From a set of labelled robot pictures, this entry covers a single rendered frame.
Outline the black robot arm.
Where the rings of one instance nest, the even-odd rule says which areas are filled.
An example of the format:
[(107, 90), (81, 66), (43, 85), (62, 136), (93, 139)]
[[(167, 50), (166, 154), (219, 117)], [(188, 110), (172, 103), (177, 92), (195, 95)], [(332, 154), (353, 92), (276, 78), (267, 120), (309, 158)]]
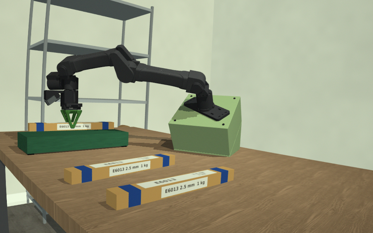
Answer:
[(50, 72), (46, 76), (49, 90), (44, 90), (45, 103), (49, 106), (59, 99), (60, 103), (73, 103), (72, 90), (78, 90), (79, 84), (79, 78), (74, 74), (107, 66), (114, 66), (118, 80), (123, 83), (153, 82), (196, 94), (196, 97), (184, 102), (184, 106), (215, 121), (230, 114), (229, 110), (214, 104), (212, 91), (202, 72), (177, 71), (140, 63), (124, 45), (91, 54), (67, 56), (57, 65), (57, 72)]

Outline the tan welding electrode pack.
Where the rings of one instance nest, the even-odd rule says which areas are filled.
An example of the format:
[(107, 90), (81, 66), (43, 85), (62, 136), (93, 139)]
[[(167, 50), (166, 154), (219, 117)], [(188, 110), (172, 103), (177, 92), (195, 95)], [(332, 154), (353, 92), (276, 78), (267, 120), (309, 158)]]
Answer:
[(175, 155), (163, 153), (126, 160), (64, 168), (71, 185), (175, 165)]
[(70, 130), (108, 130), (114, 129), (114, 122), (77, 122), (70, 128), (68, 122), (28, 123), (28, 131), (70, 131)]
[(217, 167), (106, 189), (106, 204), (120, 210), (234, 180), (234, 169)]

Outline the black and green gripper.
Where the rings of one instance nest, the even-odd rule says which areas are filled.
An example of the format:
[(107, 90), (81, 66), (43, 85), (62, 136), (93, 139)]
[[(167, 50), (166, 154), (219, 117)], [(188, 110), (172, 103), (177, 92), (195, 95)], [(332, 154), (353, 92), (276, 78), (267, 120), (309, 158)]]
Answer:
[[(74, 91), (73, 94), (73, 103), (61, 103), (60, 106), (62, 107), (61, 113), (65, 119), (65, 122), (68, 122), (70, 125), (70, 128), (75, 128), (76, 123), (82, 113), (81, 107), (82, 103), (78, 103), (78, 90), (72, 90)], [(72, 119), (70, 119), (70, 115), (72, 115)], [(77, 116), (76, 116), (77, 114)], [(76, 117), (76, 118), (75, 118)], [(75, 121), (74, 121), (75, 119)], [(72, 122), (74, 122), (72, 124)]]

